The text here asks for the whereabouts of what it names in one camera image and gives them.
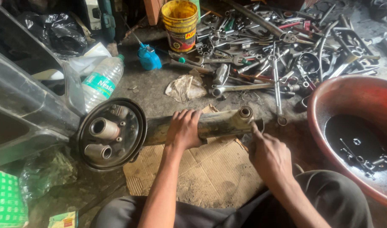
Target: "red basin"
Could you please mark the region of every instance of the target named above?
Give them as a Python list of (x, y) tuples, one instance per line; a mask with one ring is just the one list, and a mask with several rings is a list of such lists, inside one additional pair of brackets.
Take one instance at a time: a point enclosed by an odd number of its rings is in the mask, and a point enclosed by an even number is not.
[(325, 156), (365, 194), (387, 206), (387, 170), (376, 173), (373, 180), (358, 168), (348, 165), (327, 142), (324, 135), (326, 123), (338, 114), (362, 117), (387, 135), (387, 80), (365, 75), (345, 75), (327, 80), (313, 92), (307, 110), (310, 131)]

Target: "yellow bucket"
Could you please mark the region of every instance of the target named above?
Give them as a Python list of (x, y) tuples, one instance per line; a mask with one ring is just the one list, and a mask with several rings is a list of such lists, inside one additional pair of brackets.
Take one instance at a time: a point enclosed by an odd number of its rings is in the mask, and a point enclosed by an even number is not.
[(187, 52), (195, 45), (197, 7), (185, 0), (173, 0), (161, 9), (168, 44), (173, 51)]

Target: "green packet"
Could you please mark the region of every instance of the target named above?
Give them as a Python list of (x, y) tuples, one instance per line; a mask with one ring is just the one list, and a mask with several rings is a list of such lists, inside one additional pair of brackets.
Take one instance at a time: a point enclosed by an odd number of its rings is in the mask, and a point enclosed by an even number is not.
[(28, 221), (18, 178), (0, 171), (0, 228), (21, 228)]
[(67, 212), (50, 217), (48, 228), (77, 228), (78, 212)]

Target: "left hand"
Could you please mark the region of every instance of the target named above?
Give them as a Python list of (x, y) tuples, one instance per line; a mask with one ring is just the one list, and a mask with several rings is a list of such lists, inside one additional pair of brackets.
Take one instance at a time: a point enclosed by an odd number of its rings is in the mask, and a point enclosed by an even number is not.
[(184, 109), (174, 112), (167, 133), (166, 147), (172, 146), (182, 151), (200, 147), (202, 141), (197, 134), (197, 123), (201, 114), (202, 110)]

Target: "black plastic bag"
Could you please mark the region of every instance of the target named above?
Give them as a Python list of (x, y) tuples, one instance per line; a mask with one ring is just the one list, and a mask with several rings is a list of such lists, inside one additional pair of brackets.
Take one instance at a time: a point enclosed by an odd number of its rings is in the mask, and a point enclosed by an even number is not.
[(82, 28), (68, 14), (38, 15), (24, 12), (17, 19), (60, 59), (84, 54), (86, 38)]

